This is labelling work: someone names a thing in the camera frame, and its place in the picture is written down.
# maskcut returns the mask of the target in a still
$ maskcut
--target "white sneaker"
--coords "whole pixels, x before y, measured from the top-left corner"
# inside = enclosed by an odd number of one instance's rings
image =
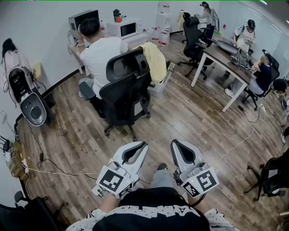
[[[281,132],[280,135],[281,135],[282,142],[283,142],[283,143],[286,143],[285,136],[283,135],[283,131]]]
[[[231,98],[233,98],[233,96],[234,96],[233,92],[232,92],[230,89],[228,89],[228,88],[225,89],[225,93],[226,93],[228,96],[230,96]]]

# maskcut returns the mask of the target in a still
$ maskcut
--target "backpack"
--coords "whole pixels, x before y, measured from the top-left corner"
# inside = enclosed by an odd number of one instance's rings
[[[244,30],[245,30],[245,26],[242,26],[242,31],[241,31],[241,34],[243,34]]]

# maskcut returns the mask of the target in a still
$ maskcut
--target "yellow towel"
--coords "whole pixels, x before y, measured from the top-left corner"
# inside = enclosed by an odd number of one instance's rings
[[[143,48],[144,56],[149,64],[150,76],[154,83],[161,82],[167,74],[166,59],[151,42],[146,42],[140,45]]]
[[[178,30],[179,31],[182,31],[183,29],[184,29],[184,17],[183,17],[183,15],[184,15],[184,11],[183,10],[181,10],[180,11],[180,16],[179,16],[179,18],[178,18],[178,20],[177,20],[177,27],[178,27]]]

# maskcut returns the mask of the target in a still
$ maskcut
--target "black microwave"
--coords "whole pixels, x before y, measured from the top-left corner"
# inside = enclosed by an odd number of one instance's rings
[[[87,10],[68,18],[70,29],[74,38],[78,39],[77,37],[78,26],[87,18],[97,18],[99,20],[98,10]]]

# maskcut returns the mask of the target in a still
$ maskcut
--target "chair armrest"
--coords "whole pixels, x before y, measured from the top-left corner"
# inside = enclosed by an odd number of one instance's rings
[[[206,49],[207,47],[204,44],[201,44],[199,42],[195,43],[198,47],[202,48],[202,49]]]

